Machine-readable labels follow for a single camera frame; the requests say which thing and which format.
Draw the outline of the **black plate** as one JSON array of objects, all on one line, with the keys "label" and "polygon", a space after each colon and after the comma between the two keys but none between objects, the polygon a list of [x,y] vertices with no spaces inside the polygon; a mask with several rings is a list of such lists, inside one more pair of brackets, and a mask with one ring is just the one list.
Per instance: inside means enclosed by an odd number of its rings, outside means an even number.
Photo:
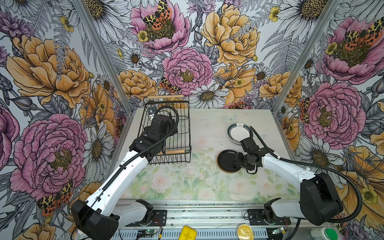
[{"label": "black plate", "polygon": [[236,173],[241,167],[236,164],[238,152],[234,150],[224,150],[217,156],[218,167],[226,173]]}]

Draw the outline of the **black wire dish rack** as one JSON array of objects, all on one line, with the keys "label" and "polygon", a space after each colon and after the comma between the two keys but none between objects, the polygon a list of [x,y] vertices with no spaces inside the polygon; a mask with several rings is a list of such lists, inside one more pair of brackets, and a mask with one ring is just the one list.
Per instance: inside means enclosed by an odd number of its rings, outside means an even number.
[{"label": "black wire dish rack", "polygon": [[[184,95],[150,96],[144,104],[138,137],[146,135],[156,141],[165,139],[163,151],[157,154],[150,165],[190,163],[191,115],[190,100]],[[156,107],[154,117],[148,109]]]}]

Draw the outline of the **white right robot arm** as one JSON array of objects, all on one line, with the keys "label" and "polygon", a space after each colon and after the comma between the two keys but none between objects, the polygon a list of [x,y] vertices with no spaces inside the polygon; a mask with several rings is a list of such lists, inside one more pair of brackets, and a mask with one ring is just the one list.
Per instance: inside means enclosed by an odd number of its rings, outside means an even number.
[{"label": "white right robot arm", "polygon": [[303,169],[292,161],[270,153],[235,154],[235,163],[255,174],[259,167],[278,174],[300,193],[299,200],[275,198],[264,204],[263,218],[267,223],[278,218],[305,219],[320,226],[330,222],[344,209],[331,177]]}]

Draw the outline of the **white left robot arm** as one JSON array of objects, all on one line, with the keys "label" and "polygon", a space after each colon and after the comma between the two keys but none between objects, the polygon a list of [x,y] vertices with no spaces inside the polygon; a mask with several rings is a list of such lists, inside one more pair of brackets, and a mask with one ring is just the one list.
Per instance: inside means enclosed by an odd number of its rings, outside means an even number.
[{"label": "white left robot arm", "polygon": [[122,227],[152,221],[153,206],[148,202],[136,200],[123,207],[117,207],[117,203],[140,171],[164,152],[166,139],[178,132],[179,120],[174,108],[167,114],[155,113],[150,126],[132,142],[108,179],[85,201],[75,201],[72,214],[79,233],[91,240],[109,240]]}]

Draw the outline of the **round yellow lid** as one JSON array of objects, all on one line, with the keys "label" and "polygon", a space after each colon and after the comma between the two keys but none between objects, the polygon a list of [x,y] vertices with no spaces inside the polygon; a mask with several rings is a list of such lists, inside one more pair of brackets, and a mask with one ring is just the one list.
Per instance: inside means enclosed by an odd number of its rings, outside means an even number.
[{"label": "round yellow lid", "polygon": [[237,229],[237,237],[239,240],[254,240],[254,232],[249,225],[241,224]]}]

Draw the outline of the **yellow plastic block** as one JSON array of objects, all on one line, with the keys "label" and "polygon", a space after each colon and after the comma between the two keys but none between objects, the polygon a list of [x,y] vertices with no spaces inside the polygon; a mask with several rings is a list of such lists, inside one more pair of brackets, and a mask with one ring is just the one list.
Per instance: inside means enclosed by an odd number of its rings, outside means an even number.
[{"label": "yellow plastic block", "polygon": [[197,231],[188,227],[184,226],[182,228],[182,231],[179,236],[179,240],[195,240],[197,237]]}]

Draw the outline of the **green white button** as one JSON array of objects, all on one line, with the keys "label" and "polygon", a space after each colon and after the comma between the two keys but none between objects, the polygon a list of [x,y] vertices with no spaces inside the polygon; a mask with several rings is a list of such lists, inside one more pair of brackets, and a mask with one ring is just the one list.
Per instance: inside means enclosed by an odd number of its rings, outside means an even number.
[{"label": "green white button", "polygon": [[314,228],[311,229],[311,237],[314,240],[338,240],[339,235],[331,228]]}]

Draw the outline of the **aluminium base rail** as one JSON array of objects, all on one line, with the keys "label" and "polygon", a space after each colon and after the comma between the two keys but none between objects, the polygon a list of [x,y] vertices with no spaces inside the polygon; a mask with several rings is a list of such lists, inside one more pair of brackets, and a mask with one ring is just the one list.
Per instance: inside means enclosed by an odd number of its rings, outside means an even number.
[{"label": "aluminium base rail", "polygon": [[[126,224],[113,235],[114,240],[135,240],[139,233],[150,231],[150,240],[162,236],[164,240],[177,240],[182,228],[197,231],[198,240],[236,240],[240,225],[249,225],[256,240],[286,239],[297,226],[297,220],[278,220],[267,224],[262,217],[263,203],[220,201],[150,200],[156,220],[147,225]],[[287,227],[285,234],[276,237],[272,231]]]}]

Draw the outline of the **aluminium left corner post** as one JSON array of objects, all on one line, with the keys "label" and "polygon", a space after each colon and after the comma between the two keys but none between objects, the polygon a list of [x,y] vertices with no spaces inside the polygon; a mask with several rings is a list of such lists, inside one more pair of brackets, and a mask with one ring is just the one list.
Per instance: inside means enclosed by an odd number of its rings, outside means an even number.
[{"label": "aluminium left corner post", "polygon": [[94,21],[87,8],[85,1],[74,1],[74,6],[80,15],[80,19],[82,20],[82,23],[84,24],[84,27],[87,30],[87,34],[89,35],[92,43],[94,44],[94,47],[97,50],[98,55],[102,60],[102,63],[108,75],[111,78],[111,81],[117,91],[118,96],[120,97],[121,103],[124,106],[126,113],[128,114],[129,117],[132,117],[133,116],[132,106],[129,103],[125,90],[123,89],[122,84],[118,79],[117,72],[111,62],[111,59],[103,43],[103,39],[98,33],[98,28],[96,27],[96,24],[94,24]]}]

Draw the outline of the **aluminium corner post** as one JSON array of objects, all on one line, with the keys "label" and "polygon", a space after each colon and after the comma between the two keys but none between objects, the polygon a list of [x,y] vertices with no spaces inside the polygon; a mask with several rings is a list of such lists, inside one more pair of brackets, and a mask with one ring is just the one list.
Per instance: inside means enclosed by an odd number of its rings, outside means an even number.
[{"label": "aluminium corner post", "polygon": [[301,51],[298,57],[298,60],[295,63],[288,77],[286,84],[283,86],[281,93],[279,94],[276,102],[273,105],[273,108],[272,108],[273,115],[277,114],[278,109],[280,108],[280,106],[283,104],[286,97],[288,96],[288,93],[290,92],[291,88],[296,82],[296,79],[298,78],[301,72],[301,69],[305,64],[305,61],[309,58],[309,56],[311,55],[312,49],[317,44],[322,33],[325,31],[325,28],[329,25],[329,22],[331,21],[332,16],[336,12],[340,2],[341,1],[339,0],[332,0],[332,1],[328,1],[328,3],[326,4],[325,9],[321,14],[318,23],[315,25],[314,31],[311,34],[309,34],[308,40],[304,45],[304,48]]},{"label": "aluminium corner post", "polygon": [[117,72],[111,62],[111,59],[103,43],[103,39],[98,33],[98,28],[96,27],[96,24],[94,24],[94,21],[87,8],[85,1],[74,1],[74,6],[80,15],[80,19],[82,20],[82,23],[84,24],[84,27],[87,30],[87,34],[89,35],[92,43],[94,44],[94,47],[97,50],[98,55],[102,60],[102,63],[108,75],[111,78],[111,81],[117,91],[118,96],[120,97],[121,103],[124,106],[126,113],[128,114],[129,117],[132,117],[133,116],[132,106],[129,103],[125,90],[123,89],[122,84],[118,79]]}]

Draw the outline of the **aluminium right corner post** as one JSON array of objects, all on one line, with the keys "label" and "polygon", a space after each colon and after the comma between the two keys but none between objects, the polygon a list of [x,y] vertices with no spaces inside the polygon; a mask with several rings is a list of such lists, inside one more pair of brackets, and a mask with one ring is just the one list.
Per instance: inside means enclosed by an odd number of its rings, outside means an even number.
[{"label": "aluminium right corner post", "polygon": [[321,14],[318,23],[315,25],[314,31],[311,34],[309,34],[308,40],[304,45],[304,48],[301,51],[298,57],[298,60],[295,63],[288,77],[286,84],[283,86],[281,93],[279,94],[276,102],[273,105],[273,108],[272,108],[273,115],[277,114],[278,109],[280,108],[280,106],[283,104],[286,97],[288,96],[288,93],[290,92],[291,88],[296,82],[296,79],[298,78],[301,72],[301,69],[305,64],[305,61],[309,58],[309,56],[311,55],[312,49],[317,44],[322,33],[325,31],[325,28],[329,25],[329,22],[331,21],[332,16],[336,12],[340,2],[341,1],[339,0],[332,0],[332,1],[328,1],[328,3],[326,4],[325,9]]}]

